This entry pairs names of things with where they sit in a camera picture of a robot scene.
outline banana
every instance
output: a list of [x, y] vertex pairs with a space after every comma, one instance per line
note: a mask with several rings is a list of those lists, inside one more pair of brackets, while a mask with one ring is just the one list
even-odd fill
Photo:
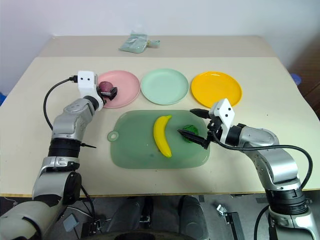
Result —
[[160, 116], [153, 125], [153, 137], [155, 144], [160, 152], [167, 158], [171, 158], [172, 154], [165, 136], [165, 128], [171, 117], [171, 115]]

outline clear plastic bag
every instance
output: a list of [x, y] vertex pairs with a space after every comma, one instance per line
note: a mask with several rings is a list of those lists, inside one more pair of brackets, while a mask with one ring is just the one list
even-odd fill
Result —
[[145, 48], [155, 48], [159, 46], [159, 44], [159, 40], [148, 40], [148, 35], [133, 31], [127, 41], [125, 41], [125, 43], [119, 48], [119, 50], [140, 54], [145, 50]]

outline table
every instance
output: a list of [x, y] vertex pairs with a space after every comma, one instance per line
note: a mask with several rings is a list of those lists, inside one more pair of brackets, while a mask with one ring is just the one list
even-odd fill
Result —
[[[313, 175], [306, 190], [320, 189], [320, 122], [298, 91], [289, 73], [269, 45], [257, 36], [154, 36], [158, 49], [141, 54], [117, 50], [126, 36], [54, 37], [25, 71], [0, 107], [0, 196], [30, 197], [42, 160], [48, 154], [51, 131], [42, 105], [55, 83], [78, 70], [102, 74], [125, 70], [139, 80], [157, 68], [172, 68], [191, 82], [199, 73], [219, 71], [234, 77], [243, 97], [234, 107], [234, 124], [265, 128], [281, 144], [296, 145], [313, 157]], [[47, 102], [51, 121], [79, 97], [77, 85], [56, 88]], [[208, 161], [188, 169], [124, 169], [110, 157], [107, 134], [117, 119], [131, 110], [189, 110], [204, 108], [189, 92], [181, 102], [159, 106], [142, 93], [131, 104], [97, 112], [83, 141], [97, 149], [81, 148], [79, 172], [90, 195], [226, 194], [259, 193], [264, 189], [251, 160], [243, 153], [210, 145]], [[287, 150], [296, 160], [300, 178], [307, 159]]]

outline white wall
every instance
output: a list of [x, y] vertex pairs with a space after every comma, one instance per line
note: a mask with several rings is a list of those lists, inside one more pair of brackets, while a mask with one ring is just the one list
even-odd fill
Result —
[[52, 35], [260, 35], [289, 67], [320, 33], [320, 1], [1, 0], [0, 19], [7, 94]]

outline cutting board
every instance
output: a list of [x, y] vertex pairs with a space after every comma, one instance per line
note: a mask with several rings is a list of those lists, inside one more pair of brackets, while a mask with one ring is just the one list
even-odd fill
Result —
[[[172, 115], [165, 127], [165, 137], [172, 157], [162, 155], [153, 135], [157, 118], [167, 115]], [[177, 130], [186, 125], [194, 125], [200, 136], [207, 136], [203, 119], [186, 110], [126, 112], [108, 134], [112, 161], [126, 169], [186, 169], [201, 166], [208, 160], [210, 150], [183, 139]]]

